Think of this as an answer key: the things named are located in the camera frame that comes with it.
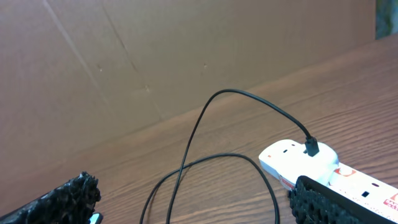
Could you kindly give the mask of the Samsung Galaxy smartphone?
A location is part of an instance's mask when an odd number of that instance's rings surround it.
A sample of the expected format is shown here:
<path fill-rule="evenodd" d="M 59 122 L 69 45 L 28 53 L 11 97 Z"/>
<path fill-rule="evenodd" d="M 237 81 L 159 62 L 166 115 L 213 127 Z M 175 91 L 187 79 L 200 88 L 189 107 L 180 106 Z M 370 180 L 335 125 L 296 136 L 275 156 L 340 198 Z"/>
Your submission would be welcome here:
<path fill-rule="evenodd" d="M 103 216 L 100 213 L 92 214 L 92 216 L 89 219 L 90 224 L 100 224 L 102 222 L 102 220 L 103 220 Z"/>

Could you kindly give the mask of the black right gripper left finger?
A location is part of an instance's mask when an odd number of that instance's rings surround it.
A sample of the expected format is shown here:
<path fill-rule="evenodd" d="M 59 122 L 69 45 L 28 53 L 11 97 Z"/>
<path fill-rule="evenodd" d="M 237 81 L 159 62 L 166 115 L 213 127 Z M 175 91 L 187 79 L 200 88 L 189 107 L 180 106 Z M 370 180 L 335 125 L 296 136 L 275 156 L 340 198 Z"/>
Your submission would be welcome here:
<path fill-rule="evenodd" d="M 2 224 L 89 224 L 101 200 L 98 179 L 87 172 L 1 217 Z"/>

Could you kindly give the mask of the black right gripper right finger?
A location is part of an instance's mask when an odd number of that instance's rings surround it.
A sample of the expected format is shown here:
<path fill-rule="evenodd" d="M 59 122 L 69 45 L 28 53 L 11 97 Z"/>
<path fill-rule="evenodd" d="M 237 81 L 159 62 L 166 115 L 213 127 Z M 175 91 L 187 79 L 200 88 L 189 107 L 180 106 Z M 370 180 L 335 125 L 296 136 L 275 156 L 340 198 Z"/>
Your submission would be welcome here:
<path fill-rule="evenodd" d="M 288 194 L 297 224 L 394 224 L 324 185 L 301 175 Z"/>

